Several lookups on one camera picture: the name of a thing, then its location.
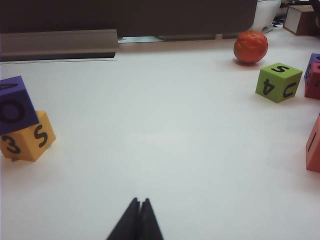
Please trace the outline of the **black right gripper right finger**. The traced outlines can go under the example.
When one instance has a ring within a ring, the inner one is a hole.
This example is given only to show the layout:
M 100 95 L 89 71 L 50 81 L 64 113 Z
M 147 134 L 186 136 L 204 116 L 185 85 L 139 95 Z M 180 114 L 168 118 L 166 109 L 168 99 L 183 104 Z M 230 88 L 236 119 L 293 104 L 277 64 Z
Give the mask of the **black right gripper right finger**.
M 138 213 L 137 240 L 164 240 L 149 198 L 146 198 Z

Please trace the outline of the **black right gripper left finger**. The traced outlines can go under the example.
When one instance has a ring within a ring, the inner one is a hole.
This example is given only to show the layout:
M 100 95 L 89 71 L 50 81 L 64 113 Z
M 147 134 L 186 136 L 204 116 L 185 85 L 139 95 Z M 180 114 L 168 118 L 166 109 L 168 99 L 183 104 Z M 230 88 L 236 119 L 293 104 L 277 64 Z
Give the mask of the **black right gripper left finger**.
M 138 216 L 140 202 L 135 197 L 132 199 L 123 215 L 110 232 L 107 240 L 135 240 L 137 237 Z

